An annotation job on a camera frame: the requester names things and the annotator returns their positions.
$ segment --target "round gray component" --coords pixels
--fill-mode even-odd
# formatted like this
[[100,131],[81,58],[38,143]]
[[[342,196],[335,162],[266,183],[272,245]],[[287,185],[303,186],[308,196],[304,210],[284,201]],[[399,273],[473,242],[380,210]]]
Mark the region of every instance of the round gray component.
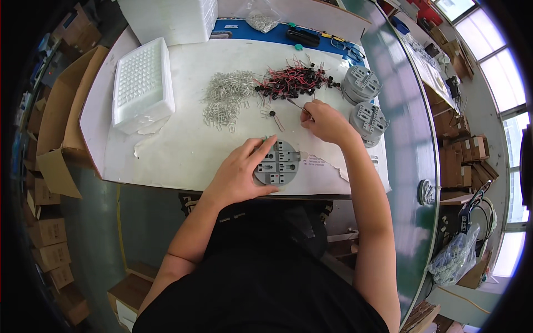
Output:
[[283,140],[278,140],[265,158],[257,165],[254,175],[267,185],[283,186],[298,172],[300,152]]
[[389,121],[381,109],[370,103],[361,102],[350,113],[350,124],[363,138],[365,147],[371,148],[379,143],[381,135],[389,126]]
[[358,65],[348,69],[341,83],[342,94],[353,105],[372,100],[381,87],[373,71]]

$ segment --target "eyeglasses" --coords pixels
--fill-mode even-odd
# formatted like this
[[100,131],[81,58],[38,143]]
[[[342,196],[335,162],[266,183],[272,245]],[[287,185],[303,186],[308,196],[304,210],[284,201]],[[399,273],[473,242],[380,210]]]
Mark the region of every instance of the eyeglasses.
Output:
[[332,37],[332,45],[335,48],[338,48],[339,50],[348,49],[348,57],[350,57],[354,61],[361,62],[364,58],[366,58],[366,56],[361,51],[359,51],[353,46],[348,45],[346,41],[338,37]]

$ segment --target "hand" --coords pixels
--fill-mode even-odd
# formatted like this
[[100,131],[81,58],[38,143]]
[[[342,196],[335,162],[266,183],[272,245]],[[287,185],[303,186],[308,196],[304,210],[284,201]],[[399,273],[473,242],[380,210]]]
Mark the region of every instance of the hand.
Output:
[[307,102],[303,107],[307,112],[302,110],[300,114],[302,127],[310,129],[322,141],[341,145],[343,140],[352,139],[351,135],[348,134],[356,133],[346,118],[329,104],[320,100],[313,100]]
[[274,185],[256,185],[253,180],[255,167],[261,163],[277,139],[275,135],[265,142],[262,139],[248,139],[242,146],[233,150],[222,162],[201,198],[222,209],[235,202],[278,192]]

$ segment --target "bag of metal parts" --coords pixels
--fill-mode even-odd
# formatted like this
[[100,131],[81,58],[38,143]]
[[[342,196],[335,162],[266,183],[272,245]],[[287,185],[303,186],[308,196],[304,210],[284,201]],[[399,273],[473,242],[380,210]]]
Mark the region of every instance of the bag of metal parts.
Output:
[[266,34],[281,21],[281,15],[268,0],[245,0],[237,11],[237,17],[244,18],[255,30]]
[[479,231],[479,224],[472,224],[466,234],[459,233],[431,260],[427,270],[433,274],[436,284],[452,286],[475,266],[475,240]]

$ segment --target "yellow cable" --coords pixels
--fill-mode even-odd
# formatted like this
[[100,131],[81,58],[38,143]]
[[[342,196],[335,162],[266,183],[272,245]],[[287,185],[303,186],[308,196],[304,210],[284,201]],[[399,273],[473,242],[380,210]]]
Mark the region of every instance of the yellow cable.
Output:
[[451,291],[446,290],[446,289],[441,288],[441,287],[437,287],[437,288],[439,288],[439,289],[441,289],[441,290],[444,290],[445,292],[447,292],[447,293],[449,293],[449,294],[452,294],[452,295],[454,295],[454,296],[457,296],[457,297],[459,297],[459,298],[462,298],[462,299],[464,299],[465,301],[467,301],[468,303],[470,303],[470,304],[472,304],[473,306],[477,307],[479,310],[485,312],[486,314],[490,314],[490,312],[488,312],[487,310],[481,308],[479,305],[477,305],[476,303],[472,302],[472,301],[469,300],[468,298],[464,298],[463,296],[459,296],[458,294],[452,293]]
[[120,224],[120,184],[117,184],[117,226],[118,226],[118,242],[120,243],[120,253],[122,254],[124,270],[127,270],[128,265],[126,264],[126,253],[124,252],[124,243],[122,242],[122,226]]

